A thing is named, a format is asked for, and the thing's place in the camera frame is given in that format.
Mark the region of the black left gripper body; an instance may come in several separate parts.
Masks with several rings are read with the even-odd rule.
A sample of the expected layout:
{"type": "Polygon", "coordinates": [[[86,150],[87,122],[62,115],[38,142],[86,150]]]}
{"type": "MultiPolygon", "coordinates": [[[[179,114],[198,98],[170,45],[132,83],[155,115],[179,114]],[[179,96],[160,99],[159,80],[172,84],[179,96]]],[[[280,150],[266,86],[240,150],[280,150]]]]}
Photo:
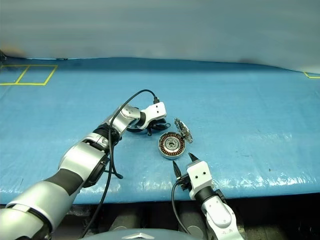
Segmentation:
{"type": "Polygon", "coordinates": [[[153,120],[153,121],[151,121],[148,125],[147,125],[147,127],[146,127],[146,130],[147,130],[147,135],[150,137],[150,136],[152,136],[152,134],[153,134],[153,130],[156,130],[156,121],[155,120],[153,120]]]}

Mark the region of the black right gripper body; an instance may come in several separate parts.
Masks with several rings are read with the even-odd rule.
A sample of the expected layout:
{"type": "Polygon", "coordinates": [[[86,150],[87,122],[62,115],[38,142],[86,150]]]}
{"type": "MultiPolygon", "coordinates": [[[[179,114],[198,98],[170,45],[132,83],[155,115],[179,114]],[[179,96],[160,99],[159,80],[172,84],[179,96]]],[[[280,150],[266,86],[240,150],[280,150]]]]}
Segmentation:
{"type": "Polygon", "coordinates": [[[188,190],[190,192],[192,190],[191,179],[188,173],[179,176],[176,182],[183,191],[188,190]]]}

